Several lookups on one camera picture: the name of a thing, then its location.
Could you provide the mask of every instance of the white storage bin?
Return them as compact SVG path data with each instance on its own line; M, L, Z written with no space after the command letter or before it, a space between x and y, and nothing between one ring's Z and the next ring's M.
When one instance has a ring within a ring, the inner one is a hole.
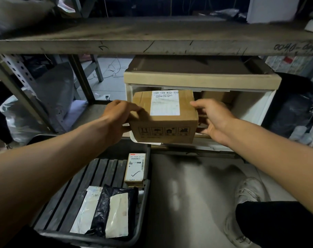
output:
M161 56L142 56L134 59L124 73L126 98L132 101L135 92L150 90L193 90L193 91L239 91L233 102L232 113L243 120L261 125L279 87L281 78L276 75L262 60L251 59L250 65L240 58L228 57L205 58L187 62L176 56L173 60L163 60ZM130 138L136 142L132 132ZM192 144L162 144L182 147L193 147L203 150L232 151L216 143L208 136L196 134Z

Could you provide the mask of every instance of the cardboard lid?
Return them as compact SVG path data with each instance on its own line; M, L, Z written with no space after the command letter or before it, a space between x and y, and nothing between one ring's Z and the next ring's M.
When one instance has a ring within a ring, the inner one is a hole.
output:
M197 121L198 113L195 108L190 105L190 102L194 100L193 91L191 90L179 90L179 116L150 116L151 98L153 91L141 91L136 92L132 99L132 102L141 106L143 110L137 112L131 112L133 119L139 121Z
M260 58L238 56L138 55L124 82L151 86L276 90L281 77Z

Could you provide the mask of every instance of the right hand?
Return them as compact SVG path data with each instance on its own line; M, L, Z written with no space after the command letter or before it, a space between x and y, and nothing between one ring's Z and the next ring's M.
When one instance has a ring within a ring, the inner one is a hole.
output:
M207 128L197 128L197 133L209 135L216 142L228 146L229 137L225 134L225 128L236 117L229 111L225 104L215 99L199 99L190 104L198 110L199 123L207 125Z

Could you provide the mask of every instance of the small box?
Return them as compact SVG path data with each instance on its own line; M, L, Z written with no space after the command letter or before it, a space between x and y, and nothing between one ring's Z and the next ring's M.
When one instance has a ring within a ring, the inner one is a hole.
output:
M129 187L144 187L145 153L130 153L124 181Z
M136 92L132 102L141 106L129 121L138 142L192 143L198 113L190 105L191 90Z

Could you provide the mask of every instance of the check mark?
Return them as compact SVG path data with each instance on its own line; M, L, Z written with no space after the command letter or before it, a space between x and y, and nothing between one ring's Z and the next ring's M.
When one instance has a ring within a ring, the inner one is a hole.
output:
M139 171L137 171L134 175L136 175ZM134 175L131 175L131 176L134 176Z

